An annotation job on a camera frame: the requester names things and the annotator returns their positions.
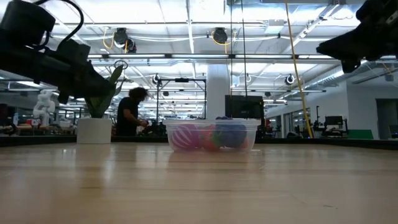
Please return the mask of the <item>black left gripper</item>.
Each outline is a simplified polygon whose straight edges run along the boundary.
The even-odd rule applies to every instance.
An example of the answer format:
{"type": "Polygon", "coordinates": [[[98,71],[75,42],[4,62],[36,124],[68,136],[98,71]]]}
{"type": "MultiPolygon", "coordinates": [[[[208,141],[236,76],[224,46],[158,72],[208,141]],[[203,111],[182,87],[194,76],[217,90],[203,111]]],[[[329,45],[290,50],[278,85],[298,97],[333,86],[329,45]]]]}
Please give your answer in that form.
{"type": "Polygon", "coordinates": [[[110,77],[104,78],[86,61],[82,54],[45,55],[22,54],[21,61],[27,66],[23,74],[38,82],[58,88],[58,101],[66,103],[69,97],[103,97],[116,88],[110,77]]]}

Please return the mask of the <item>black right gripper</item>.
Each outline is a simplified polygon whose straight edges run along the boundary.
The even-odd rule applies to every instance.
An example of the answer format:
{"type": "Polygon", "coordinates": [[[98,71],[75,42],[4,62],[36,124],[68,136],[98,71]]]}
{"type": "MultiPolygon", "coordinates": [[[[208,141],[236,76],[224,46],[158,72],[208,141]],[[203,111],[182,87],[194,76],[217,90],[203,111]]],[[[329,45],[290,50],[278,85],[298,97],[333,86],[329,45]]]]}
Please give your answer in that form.
{"type": "Polygon", "coordinates": [[[367,0],[357,10],[360,24],[345,34],[324,41],[317,53],[341,60],[345,73],[356,70],[363,59],[375,61],[397,55],[397,0],[367,0]]]}

